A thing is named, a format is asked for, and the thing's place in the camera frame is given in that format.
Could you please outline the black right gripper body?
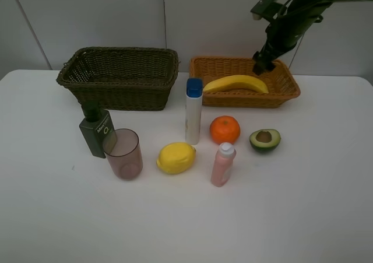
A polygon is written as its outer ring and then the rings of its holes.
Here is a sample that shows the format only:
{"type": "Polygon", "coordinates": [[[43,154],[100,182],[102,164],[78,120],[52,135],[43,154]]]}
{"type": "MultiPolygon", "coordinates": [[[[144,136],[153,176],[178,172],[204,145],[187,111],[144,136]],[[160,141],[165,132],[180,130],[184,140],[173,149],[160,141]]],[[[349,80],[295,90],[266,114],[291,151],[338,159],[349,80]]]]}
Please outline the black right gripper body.
{"type": "Polygon", "coordinates": [[[261,61],[272,62],[291,51],[322,12],[322,2],[293,0],[287,13],[276,18],[267,28],[267,40],[261,49],[261,61]]]}

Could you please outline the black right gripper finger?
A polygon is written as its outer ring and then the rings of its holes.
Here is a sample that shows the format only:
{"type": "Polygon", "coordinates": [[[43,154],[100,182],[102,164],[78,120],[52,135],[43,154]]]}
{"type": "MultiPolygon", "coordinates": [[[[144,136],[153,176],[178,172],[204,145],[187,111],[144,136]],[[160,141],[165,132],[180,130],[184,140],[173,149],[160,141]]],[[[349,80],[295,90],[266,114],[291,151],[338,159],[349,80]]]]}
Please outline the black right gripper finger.
{"type": "Polygon", "coordinates": [[[266,71],[272,71],[276,67],[274,60],[268,59],[268,60],[265,60],[263,63],[264,63],[264,67],[266,71]]]}
{"type": "Polygon", "coordinates": [[[261,75],[266,72],[266,59],[262,56],[261,52],[257,51],[252,57],[254,61],[253,72],[256,75],[261,75]]]}

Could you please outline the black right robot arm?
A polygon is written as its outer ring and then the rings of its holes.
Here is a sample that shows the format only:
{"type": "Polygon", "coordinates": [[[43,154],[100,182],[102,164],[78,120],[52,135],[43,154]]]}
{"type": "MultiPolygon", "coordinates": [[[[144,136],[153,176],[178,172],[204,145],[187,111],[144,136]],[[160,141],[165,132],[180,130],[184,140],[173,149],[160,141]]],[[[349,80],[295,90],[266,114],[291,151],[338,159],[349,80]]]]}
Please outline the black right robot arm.
{"type": "Polygon", "coordinates": [[[299,39],[314,24],[323,21],[322,13],[335,2],[372,0],[259,0],[251,9],[255,20],[269,22],[266,42],[254,56],[253,72],[260,75],[275,68],[278,57],[293,50],[299,39]]]}

